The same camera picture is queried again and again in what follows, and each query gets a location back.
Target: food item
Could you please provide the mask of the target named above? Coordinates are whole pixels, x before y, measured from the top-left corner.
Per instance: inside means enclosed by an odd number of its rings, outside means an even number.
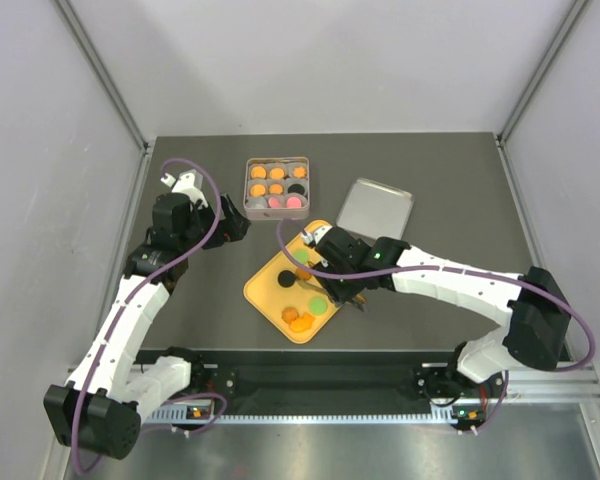
[[[313,315],[322,315],[327,311],[327,301],[322,297],[313,297],[309,300],[309,311]]]
[[[255,166],[251,169],[251,178],[267,178],[267,171],[264,167]]]
[[[307,176],[307,169],[304,167],[296,167],[293,169],[292,175],[295,178],[304,178]]]
[[[251,194],[252,197],[261,197],[262,195],[267,193],[267,189],[265,188],[264,185],[257,183],[253,187],[251,187],[251,190],[249,190],[249,193]]]
[[[267,208],[267,201],[262,197],[250,198],[247,201],[247,208]]]
[[[282,195],[284,193],[284,188],[279,183],[274,183],[269,187],[269,193],[271,195]]]
[[[282,320],[287,324],[290,324],[299,316],[300,314],[298,313],[298,310],[293,307],[287,307],[282,310]]]
[[[287,208],[301,208],[302,200],[298,197],[289,197],[287,198]]]
[[[300,280],[304,280],[306,282],[306,281],[311,280],[311,277],[313,277],[313,275],[311,275],[309,272],[305,272],[301,268],[296,268],[296,277],[298,277]]]
[[[271,208],[282,208],[282,204],[280,203],[280,200],[278,200],[276,197],[271,197],[269,199],[269,207],[271,207]]]
[[[284,178],[284,169],[280,167],[272,168],[269,172],[269,177],[274,180],[282,180]]]
[[[302,333],[311,328],[311,324],[314,320],[315,317],[305,313],[300,318],[296,318],[293,322],[291,322],[291,324],[289,324],[289,328],[291,328],[292,332]]]
[[[293,258],[298,260],[300,263],[307,263],[309,261],[309,250],[306,248],[299,248],[294,250],[292,253]]]
[[[294,183],[289,187],[289,193],[297,193],[298,195],[304,195],[306,192],[304,187],[299,183]]]
[[[278,285],[282,288],[292,287],[296,283],[296,276],[291,270],[283,270],[278,274]]]

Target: orange circle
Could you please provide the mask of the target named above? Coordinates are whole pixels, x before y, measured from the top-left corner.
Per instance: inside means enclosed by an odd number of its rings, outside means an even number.
[[[307,176],[307,169],[304,167],[296,167],[293,169],[293,176],[295,178],[304,178]]]
[[[313,277],[313,275],[311,275],[309,272],[302,270],[301,268],[296,268],[295,273],[296,277],[298,277],[300,280],[304,280],[305,282],[307,280],[311,280],[311,277]]]
[[[264,167],[253,167],[251,169],[251,178],[267,178],[267,171]]]
[[[276,167],[269,172],[269,176],[274,180],[280,180],[284,178],[284,170],[280,167]]]
[[[299,316],[298,310],[293,307],[287,307],[282,311],[282,320],[284,320],[285,323],[291,323]]]
[[[253,187],[251,187],[251,190],[249,190],[249,193],[251,194],[252,197],[261,197],[262,195],[267,193],[267,189],[264,188],[264,185],[257,183]]]
[[[282,192],[284,192],[284,188],[282,188],[282,185],[277,183],[274,183],[269,187],[269,193],[271,195],[282,195]]]

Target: pink cookie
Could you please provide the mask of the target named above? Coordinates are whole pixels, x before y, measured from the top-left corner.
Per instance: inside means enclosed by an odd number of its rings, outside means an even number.
[[[302,200],[300,200],[298,197],[289,197],[287,199],[287,207],[288,208],[301,208]]]
[[[276,197],[271,197],[269,199],[269,207],[271,208],[282,208],[280,201]]]

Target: cable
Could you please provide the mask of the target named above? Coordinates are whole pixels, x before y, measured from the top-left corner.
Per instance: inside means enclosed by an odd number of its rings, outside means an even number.
[[[207,430],[209,430],[213,426],[213,424],[215,424],[218,420],[220,420],[220,417],[222,417],[222,415],[224,415],[224,412],[227,410],[227,406],[229,405],[229,402],[227,401],[226,397],[224,397],[223,395],[220,395],[219,393],[215,393],[215,392],[194,393],[192,395],[185,395],[184,397],[174,398],[173,400],[167,400],[166,402],[163,403],[163,405],[172,405],[174,403],[180,403],[180,402],[184,402],[187,400],[206,400],[206,399],[220,400],[222,402],[222,406],[220,407],[220,411],[217,414],[215,414],[211,420],[209,420],[207,423],[202,425],[197,430],[186,430],[186,431],[182,430],[183,432],[186,432],[185,435],[197,435],[199,433],[206,432]],[[144,433],[153,432],[156,430],[171,430],[172,428],[175,428],[175,427],[166,427],[166,426],[160,425],[160,426],[142,429],[142,430],[140,430],[140,433],[144,434]]]
[[[480,385],[478,391],[480,392],[480,409],[484,413],[487,413],[487,406],[489,402],[489,398],[487,397],[487,391],[485,390],[483,385]]]
[[[591,327],[589,327],[589,325],[584,320],[584,318],[582,318],[582,316],[578,312],[576,312],[571,307],[571,305],[569,305],[562,299],[556,297],[555,295],[552,295],[549,292],[545,292],[544,290],[536,287],[535,285],[524,282],[522,280],[518,280],[516,278],[509,278],[509,277],[505,277],[503,275],[497,275],[495,273],[479,272],[477,270],[465,270],[465,269],[457,268],[457,267],[442,267],[441,268],[439,265],[410,265],[410,266],[406,266],[406,267],[387,268],[384,270],[377,270],[375,272],[350,273],[350,274],[343,274],[343,275],[320,272],[318,270],[314,270],[313,268],[309,268],[306,265],[303,265],[302,263],[298,262],[293,257],[291,252],[289,252],[289,250],[287,250],[287,247],[284,244],[284,240],[282,239],[282,226],[285,223],[292,223],[292,222],[288,219],[283,219],[280,222],[278,222],[278,225],[276,227],[276,237],[278,239],[278,245],[279,245],[282,253],[296,267],[298,267],[301,270],[304,270],[305,272],[310,273],[316,277],[328,278],[331,280],[362,280],[365,278],[380,277],[383,275],[390,275],[390,274],[400,273],[400,272],[441,271],[441,272],[445,272],[445,273],[453,273],[453,274],[457,274],[457,275],[467,275],[470,277],[484,278],[484,279],[493,280],[496,282],[508,283],[510,285],[515,285],[517,287],[524,288],[530,292],[533,292],[536,295],[550,301],[551,303],[556,305],[558,308],[567,312],[570,316],[572,316],[576,320],[576,322],[580,325],[580,327],[584,331],[585,335],[587,336],[587,340],[589,341],[589,351],[584,356],[584,358],[578,362],[571,364],[571,365],[555,368],[554,370],[552,370],[553,372],[570,372],[573,370],[578,370],[579,368],[582,368],[586,364],[588,364],[591,361],[591,359],[593,358],[593,356],[595,355],[596,341],[593,336],[593,331],[591,330]]]
[[[496,406],[493,407],[493,411],[491,412],[491,415],[487,416],[487,419],[484,421],[484,423],[476,428],[476,432],[482,432],[485,428],[487,428],[487,426],[495,418],[496,413],[498,413],[498,410],[500,410],[500,406],[502,405],[502,402],[504,402],[504,398],[507,396],[507,388],[509,387],[509,371],[505,370],[503,372],[503,376],[504,376],[504,383],[502,384],[502,391],[500,392],[500,396],[498,397]]]
[[[108,342],[109,339],[111,338],[111,336],[113,335],[113,332],[115,331],[116,326],[118,325],[118,322],[120,321],[120,318],[122,317],[122,314],[124,313],[125,305],[128,305],[131,302],[131,300],[133,300],[133,297],[135,297],[136,294],[145,285],[149,284],[153,279],[162,275],[164,272],[166,272],[170,268],[173,268],[174,266],[176,266],[177,264],[179,264],[186,258],[190,257],[192,254],[194,254],[195,252],[200,250],[204,246],[204,244],[207,243],[207,241],[211,238],[211,236],[215,232],[216,228],[218,227],[218,223],[220,223],[220,217],[221,217],[220,212],[221,212],[221,208],[222,208],[222,203],[220,201],[220,191],[218,190],[218,186],[214,182],[213,178],[211,178],[211,175],[209,175],[209,173],[205,169],[203,169],[200,165],[198,165],[186,158],[170,158],[169,160],[164,162],[162,164],[162,175],[164,175],[165,169],[173,163],[184,163],[185,165],[188,165],[191,168],[194,168],[200,174],[202,174],[203,178],[205,178],[207,180],[207,182],[209,182],[209,185],[211,186],[211,189],[213,190],[213,195],[214,195],[214,199],[216,202],[216,211],[215,211],[215,215],[213,218],[213,222],[211,223],[211,228],[209,229],[207,234],[204,237],[202,237],[202,239],[198,243],[196,243],[193,247],[191,247],[191,249],[189,249],[187,252],[183,253],[178,258],[172,260],[171,262],[167,263],[166,265],[162,266],[161,268],[159,268],[158,270],[153,272],[151,275],[146,277],[142,282],[140,282],[129,293],[129,295],[127,295],[127,297],[124,300],[124,304],[118,309],[115,316],[113,317],[113,320],[111,321],[111,325],[109,326],[109,328],[107,329],[107,331],[104,334],[104,342]],[[98,365],[100,364],[100,360],[102,359],[102,355],[104,354],[105,348],[106,348],[106,344],[105,343],[101,344],[100,347],[98,348],[96,354],[94,355],[93,361],[91,362],[91,366],[89,367],[89,371],[87,372],[87,376],[84,379],[82,389],[80,390],[80,393],[78,394],[78,400],[76,401],[76,408],[73,411],[73,421],[71,422],[71,462],[73,463],[73,468],[78,475],[86,475],[87,473],[92,471],[102,458],[102,456],[99,455],[89,467],[84,468],[82,466],[82,463],[80,462],[80,452],[78,450],[78,433],[80,432],[80,415],[82,413],[82,407],[84,406],[84,400],[87,396],[87,392],[89,389],[89,385],[91,384],[91,380],[93,380],[93,376],[96,372],[96,369],[98,368]]]

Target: orange cookie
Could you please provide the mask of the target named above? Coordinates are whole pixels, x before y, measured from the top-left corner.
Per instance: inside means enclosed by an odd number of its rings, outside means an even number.
[[[287,307],[282,311],[282,320],[285,323],[291,323],[298,318],[298,310],[293,307]]]
[[[253,187],[251,187],[251,190],[249,190],[249,193],[251,194],[252,197],[261,197],[262,195],[267,193],[267,189],[265,188],[264,185],[260,185],[259,183],[257,183]]]
[[[269,177],[274,180],[282,180],[284,178],[284,170],[280,167],[276,167],[269,172]]]
[[[293,176],[295,178],[304,178],[307,176],[307,169],[304,167],[296,167],[293,169]]]
[[[298,277],[300,280],[304,280],[305,282],[308,280],[311,280],[311,277],[313,276],[309,272],[305,272],[301,268],[296,268],[295,273],[296,273],[296,277]]]
[[[289,328],[291,328],[291,331],[295,333],[305,332],[311,328],[313,320],[315,320],[315,317],[305,313],[300,318],[296,318],[293,322],[291,322]]]
[[[282,195],[283,192],[284,192],[284,188],[282,188],[282,185],[280,185],[278,183],[274,183],[273,185],[271,185],[269,187],[269,193],[271,195]]]
[[[267,171],[261,166],[253,167],[251,169],[251,178],[267,178]]]

